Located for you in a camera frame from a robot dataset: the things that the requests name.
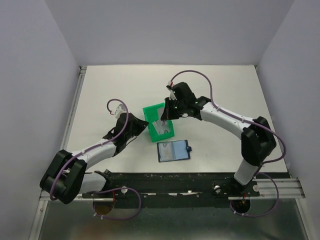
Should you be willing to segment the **green plastic bin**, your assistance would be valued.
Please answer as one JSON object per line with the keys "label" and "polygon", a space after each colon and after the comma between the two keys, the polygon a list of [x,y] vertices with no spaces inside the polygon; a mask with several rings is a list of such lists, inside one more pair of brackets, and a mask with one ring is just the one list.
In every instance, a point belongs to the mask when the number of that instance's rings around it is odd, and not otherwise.
{"label": "green plastic bin", "polygon": [[144,118],[149,123],[147,128],[152,142],[159,142],[175,136],[172,121],[161,120],[164,108],[165,103],[159,103],[142,109]]}

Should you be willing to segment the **blue leather card holder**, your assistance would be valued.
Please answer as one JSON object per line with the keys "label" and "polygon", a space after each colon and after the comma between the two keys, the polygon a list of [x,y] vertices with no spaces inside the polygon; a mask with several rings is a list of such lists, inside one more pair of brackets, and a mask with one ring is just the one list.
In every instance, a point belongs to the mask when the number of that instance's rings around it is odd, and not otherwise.
{"label": "blue leather card holder", "polygon": [[[172,144],[172,160],[170,161],[160,161],[160,151],[159,145],[160,143],[171,143]],[[166,163],[166,162],[174,162],[174,161],[183,161],[189,160],[191,158],[191,151],[192,147],[189,145],[187,140],[176,140],[176,141],[164,141],[157,143],[157,156],[159,163]]]}

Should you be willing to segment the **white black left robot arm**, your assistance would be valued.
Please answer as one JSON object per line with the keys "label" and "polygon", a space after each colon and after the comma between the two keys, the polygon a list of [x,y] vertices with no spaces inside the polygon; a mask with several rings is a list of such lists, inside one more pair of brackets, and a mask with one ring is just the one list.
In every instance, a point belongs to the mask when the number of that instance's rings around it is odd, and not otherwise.
{"label": "white black left robot arm", "polygon": [[102,139],[87,149],[68,152],[58,151],[45,171],[39,186],[64,204],[71,203],[77,195],[95,192],[104,198],[110,194],[111,185],[100,171],[86,172],[98,163],[117,156],[130,140],[134,140],[149,122],[122,113],[113,127]]}

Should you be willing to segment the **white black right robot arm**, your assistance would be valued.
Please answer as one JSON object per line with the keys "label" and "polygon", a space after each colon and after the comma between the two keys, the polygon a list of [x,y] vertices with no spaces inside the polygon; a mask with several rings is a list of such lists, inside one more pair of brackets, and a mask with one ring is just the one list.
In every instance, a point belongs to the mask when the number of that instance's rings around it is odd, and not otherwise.
{"label": "white black right robot arm", "polygon": [[214,124],[235,135],[241,141],[242,162],[234,173],[230,191],[241,196],[248,190],[263,161],[276,148],[277,143],[270,125],[264,117],[256,119],[228,112],[215,106],[211,99],[197,98],[185,82],[166,86],[170,94],[165,98],[165,107],[160,119],[177,120],[183,116]]}

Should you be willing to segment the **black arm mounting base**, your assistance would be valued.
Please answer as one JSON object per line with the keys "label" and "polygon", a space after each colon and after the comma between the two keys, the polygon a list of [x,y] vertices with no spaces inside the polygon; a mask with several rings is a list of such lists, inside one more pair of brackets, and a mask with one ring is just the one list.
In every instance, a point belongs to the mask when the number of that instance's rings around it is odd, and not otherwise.
{"label": "black arm mounting base", "polygon": [[258,197],[258,184],[240,186],[227,173],[113,173],[106,171],[101,193],[82,194],[95,203],[115,201],[116,208],[226,208],[229,200]]}

